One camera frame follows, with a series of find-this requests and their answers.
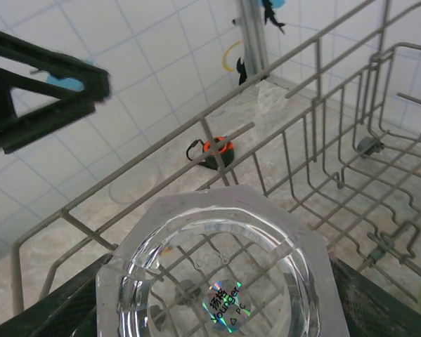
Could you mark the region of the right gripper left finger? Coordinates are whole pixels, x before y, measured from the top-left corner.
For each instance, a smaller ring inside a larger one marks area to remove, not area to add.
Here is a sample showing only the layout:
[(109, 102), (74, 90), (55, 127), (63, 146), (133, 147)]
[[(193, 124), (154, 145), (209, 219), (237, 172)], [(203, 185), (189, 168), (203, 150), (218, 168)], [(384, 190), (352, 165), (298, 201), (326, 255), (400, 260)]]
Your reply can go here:
[(96, 311), (96, 275), (111, 259), (101, 256), (55, 291), (0, 324), (0, 336), (71, 336)]

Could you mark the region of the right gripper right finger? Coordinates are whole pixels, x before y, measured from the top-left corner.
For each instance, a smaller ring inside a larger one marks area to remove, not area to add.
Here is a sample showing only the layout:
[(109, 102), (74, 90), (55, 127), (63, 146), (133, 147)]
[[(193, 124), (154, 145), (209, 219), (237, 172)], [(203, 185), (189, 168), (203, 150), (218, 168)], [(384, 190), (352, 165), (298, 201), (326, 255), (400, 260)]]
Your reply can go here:
[(342, 260), (331, 267), (351, 336), (421, 336), (421, 314)]

